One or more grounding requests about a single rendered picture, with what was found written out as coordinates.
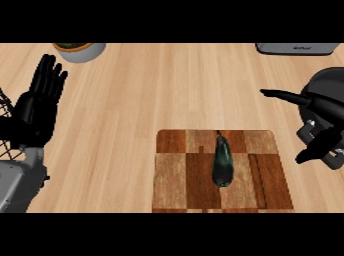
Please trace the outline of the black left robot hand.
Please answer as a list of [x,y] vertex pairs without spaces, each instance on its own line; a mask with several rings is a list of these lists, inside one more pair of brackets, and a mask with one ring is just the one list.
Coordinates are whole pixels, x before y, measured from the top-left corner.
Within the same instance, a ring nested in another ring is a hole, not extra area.
[[44,54],[34,72],[29,90],[20,95],[9,117],[0,116],[0,140],[11,148],[41,148],[51,139],[57,104],[68,72],[56,56]]

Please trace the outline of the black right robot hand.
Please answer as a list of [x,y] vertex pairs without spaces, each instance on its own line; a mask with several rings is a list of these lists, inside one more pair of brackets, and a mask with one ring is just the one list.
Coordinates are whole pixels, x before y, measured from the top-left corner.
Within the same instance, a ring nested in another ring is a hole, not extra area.
[[313,135],[316,121],[310,119],[296,132],[301,141],[307,145],[307,148],[296,155],[296,163],[301,164],[310,160],[323,159],[336,145],[344,142],[344,103],[313,92],[305,95],[271,89],[261,89],[260,92],[265,97],[279,98],[304,107],[330,123],[330,127]]

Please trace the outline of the grey plant pot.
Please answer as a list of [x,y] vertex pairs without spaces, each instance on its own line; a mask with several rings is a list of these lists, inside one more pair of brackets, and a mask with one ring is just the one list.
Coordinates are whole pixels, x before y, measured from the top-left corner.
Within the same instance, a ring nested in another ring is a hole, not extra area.
[[85,63],[94,60],[106,48],[105,43],[54,43],[53,46],[71,63]]

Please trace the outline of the wooden checkered cutting board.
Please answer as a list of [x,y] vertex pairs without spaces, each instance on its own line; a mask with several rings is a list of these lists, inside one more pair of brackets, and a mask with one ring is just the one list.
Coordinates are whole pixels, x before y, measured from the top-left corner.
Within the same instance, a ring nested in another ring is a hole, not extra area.
[[[229,140],[233,181],[212,181],[215,139]],[[161,130],[156,134],[152,210],[172,213],[291,212],[294,204],[268,130]]]

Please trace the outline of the grey appliance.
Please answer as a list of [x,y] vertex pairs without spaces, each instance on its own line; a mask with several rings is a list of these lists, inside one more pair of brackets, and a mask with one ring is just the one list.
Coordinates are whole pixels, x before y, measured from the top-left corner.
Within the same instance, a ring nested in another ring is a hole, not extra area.
[[338,43],[257,43],[260,53],[268,55],[326,56],[338,48]]

